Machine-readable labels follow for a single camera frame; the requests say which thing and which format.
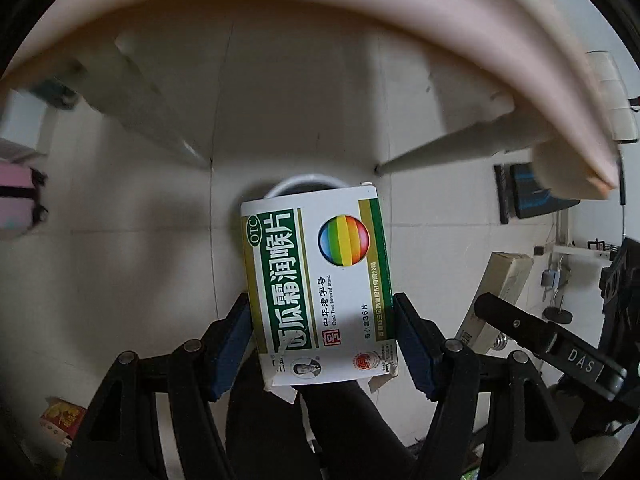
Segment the green white lozenge box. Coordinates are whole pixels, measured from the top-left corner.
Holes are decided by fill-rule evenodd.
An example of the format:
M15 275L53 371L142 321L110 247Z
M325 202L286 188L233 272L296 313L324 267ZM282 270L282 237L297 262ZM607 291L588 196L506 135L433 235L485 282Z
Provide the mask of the green white lozenge box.
M241 223L267 389L396 375L390 264L373 184L250 200Z

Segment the white round trash bin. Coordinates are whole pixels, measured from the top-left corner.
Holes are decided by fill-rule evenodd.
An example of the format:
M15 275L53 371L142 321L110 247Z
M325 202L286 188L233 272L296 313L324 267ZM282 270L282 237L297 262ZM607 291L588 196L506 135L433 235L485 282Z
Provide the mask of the white round trash bin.
M264 199L269 200L279 196L334 190L334 188L348 188L348 184L326 174L296 174L296 176L289 177L276 184L266 193Z

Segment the person's dark trousers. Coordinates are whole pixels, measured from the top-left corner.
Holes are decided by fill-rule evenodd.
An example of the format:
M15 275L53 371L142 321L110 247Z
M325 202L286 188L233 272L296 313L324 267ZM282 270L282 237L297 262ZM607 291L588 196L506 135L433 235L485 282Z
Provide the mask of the person's dark trousers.
M414 457L358 382L265 389L258 355L232 386L226 452L238 479L407 479Z

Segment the cream flat medicine box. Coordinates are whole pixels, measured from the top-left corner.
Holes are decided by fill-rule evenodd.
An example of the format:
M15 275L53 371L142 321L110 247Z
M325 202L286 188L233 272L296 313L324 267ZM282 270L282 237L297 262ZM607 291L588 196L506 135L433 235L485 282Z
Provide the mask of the cream flat medicine box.
M456 333L457 340L478 354L486 354L495 345L500 330L499 308L514 304L528 280L534 260L513 252L493 252L477 287L469 309Z

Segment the red packet on floor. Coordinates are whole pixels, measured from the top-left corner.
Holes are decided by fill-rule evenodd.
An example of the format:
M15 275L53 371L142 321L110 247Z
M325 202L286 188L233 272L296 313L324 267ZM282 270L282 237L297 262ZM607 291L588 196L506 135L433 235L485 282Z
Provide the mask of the red packet on floor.
M48 406L39 419L40 426L58 440L73 440L87 410L56 396L50 396L47 402Z

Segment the black blue fitness board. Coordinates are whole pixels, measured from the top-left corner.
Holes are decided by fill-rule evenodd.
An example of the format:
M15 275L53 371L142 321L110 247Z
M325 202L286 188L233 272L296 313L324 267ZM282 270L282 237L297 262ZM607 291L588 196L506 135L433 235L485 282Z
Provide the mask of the black blue fitness board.
M580 200L566 200L551 194L536 180L528 162L495 165L498 211L501 224L553 214L577 206Z

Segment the table leg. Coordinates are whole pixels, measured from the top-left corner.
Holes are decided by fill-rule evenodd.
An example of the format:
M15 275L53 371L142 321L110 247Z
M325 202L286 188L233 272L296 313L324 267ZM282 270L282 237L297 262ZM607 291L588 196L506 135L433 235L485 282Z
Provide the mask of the table leg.
M510 94L494 94L479 122L450 132L375 166L379 176L532 148L553 138L554 129L535 107Z
M79 51L75 62L78 71L66 84L92 108L188 164L210 166L210 158L166 96L114 42Z

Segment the pink small suitcase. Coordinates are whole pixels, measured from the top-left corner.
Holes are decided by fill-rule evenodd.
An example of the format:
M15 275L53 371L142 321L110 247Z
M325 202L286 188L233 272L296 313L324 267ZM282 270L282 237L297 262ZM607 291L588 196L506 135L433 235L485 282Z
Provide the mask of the pink small suitcase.
M41 203L48 176L43 172L2 160L0 167L0 232L2 240L18 237L47 220Z

